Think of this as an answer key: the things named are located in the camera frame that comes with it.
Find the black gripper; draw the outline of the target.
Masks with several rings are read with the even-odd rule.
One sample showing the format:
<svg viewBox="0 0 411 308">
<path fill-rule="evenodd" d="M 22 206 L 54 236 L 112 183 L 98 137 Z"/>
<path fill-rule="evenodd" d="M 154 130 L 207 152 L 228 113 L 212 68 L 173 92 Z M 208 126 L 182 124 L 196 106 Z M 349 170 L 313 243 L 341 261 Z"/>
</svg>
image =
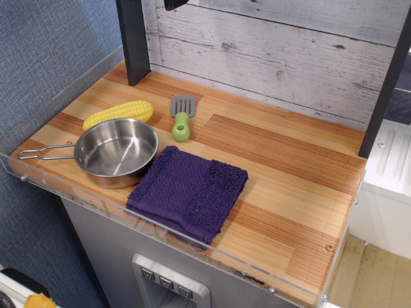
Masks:
<svg viewBox="0 0 411 308">
<path fill-rule="evenodd" d="M 187 3 L 187 0 L 164 0 L 164 8 L 166 11 L 175 10 Z"/>
</svg>

